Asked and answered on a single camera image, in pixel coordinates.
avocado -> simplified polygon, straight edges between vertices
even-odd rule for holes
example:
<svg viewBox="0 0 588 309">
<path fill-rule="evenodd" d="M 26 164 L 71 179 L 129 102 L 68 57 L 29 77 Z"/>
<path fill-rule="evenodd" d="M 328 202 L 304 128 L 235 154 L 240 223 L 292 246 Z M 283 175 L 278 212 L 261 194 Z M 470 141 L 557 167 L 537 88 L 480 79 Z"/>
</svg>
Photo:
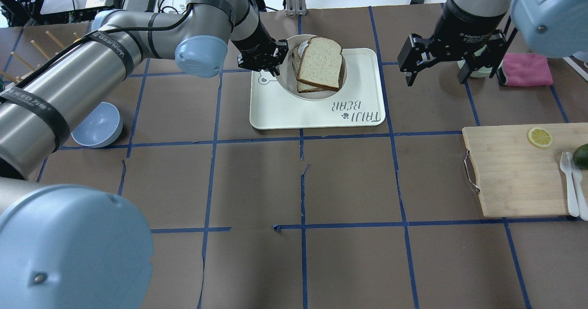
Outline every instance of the avocado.
<svg viewBox="0 0 588 309">
<path fill-rule="evenodd" d="M 573 160 L 574 164 L 577 165 L 579 169 L 588 169 L 588 144 L 578 147 L 574 152 Z"/>
</svg>

bread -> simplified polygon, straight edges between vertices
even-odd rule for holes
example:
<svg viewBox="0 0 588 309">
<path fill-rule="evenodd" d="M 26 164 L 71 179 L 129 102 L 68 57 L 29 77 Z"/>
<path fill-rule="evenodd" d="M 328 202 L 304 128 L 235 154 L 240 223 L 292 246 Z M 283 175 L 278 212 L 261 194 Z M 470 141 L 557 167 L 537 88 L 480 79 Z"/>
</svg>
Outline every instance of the bread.
<svg viewBox="0 0 588 309">
<path fill-rule="evenodd" d="M 325 90 L 340 90 L 343 49 L 336 41 L 312 37 L 302 54 L 296 79 Z"/>
<path fill-rule="evenodd" d="M 294 51 L 292 51 L 292 67 L 294 67 L 295 74 L 298 74 L 298 69 L 300 68 L 300 61 L 301 60 L 300 56 L 298 55 L 298 48 L 295 48 Z M 325 89 L 321 89 L 320 87 L 304 84 L 299 81 L 296 81 L 296 89 L 298 90 L 298 93 L 325 91 Z"/>
</svg>

lemon half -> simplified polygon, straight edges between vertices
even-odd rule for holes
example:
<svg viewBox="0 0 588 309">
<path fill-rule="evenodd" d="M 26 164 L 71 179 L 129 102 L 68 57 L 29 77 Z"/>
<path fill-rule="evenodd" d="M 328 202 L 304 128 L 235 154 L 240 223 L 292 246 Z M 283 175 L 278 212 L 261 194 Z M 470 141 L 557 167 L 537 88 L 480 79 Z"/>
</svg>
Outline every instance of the lemon half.
<svg viewBox="0 0 588 309">
<path fill-rule="evenodd" d="M 540 127 L 530 129 L 527 138 L 531 144 L 541 148 L 549 147 L 553 143 L 553 137 L 549 131 Z"/>
</svg>

folded cloth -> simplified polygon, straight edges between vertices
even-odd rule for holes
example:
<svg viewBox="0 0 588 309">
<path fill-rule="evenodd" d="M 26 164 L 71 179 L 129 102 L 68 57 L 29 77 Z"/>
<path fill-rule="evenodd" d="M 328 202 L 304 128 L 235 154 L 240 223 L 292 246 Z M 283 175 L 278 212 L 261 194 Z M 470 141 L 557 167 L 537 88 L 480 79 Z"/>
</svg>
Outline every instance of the folded cloth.
<svg viewBox="0 0 588 309">
<path fill-rule="evenodd" d="M 548 59 L 535 53 L 507 53 L 498 68 L 498 81 L 506 86 L 550 86 Z"/>
</svg>

screw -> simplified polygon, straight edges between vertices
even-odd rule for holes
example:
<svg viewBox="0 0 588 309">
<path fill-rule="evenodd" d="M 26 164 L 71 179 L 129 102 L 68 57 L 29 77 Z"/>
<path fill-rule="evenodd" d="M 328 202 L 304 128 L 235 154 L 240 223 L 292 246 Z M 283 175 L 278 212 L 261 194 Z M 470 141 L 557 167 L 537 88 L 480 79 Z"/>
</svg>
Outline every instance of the screw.
<svg viewBox="0 0 588 309">
<path fill-rule="evenodd" d="M 40 284 L 40 283 L 44 282 L 46 279 L 47 279 L 47 275 L 44 273 L 40 273 L 35 276 L 35 279 L 33 279 L 33 282 L 35 284 Z"/>
</svg>

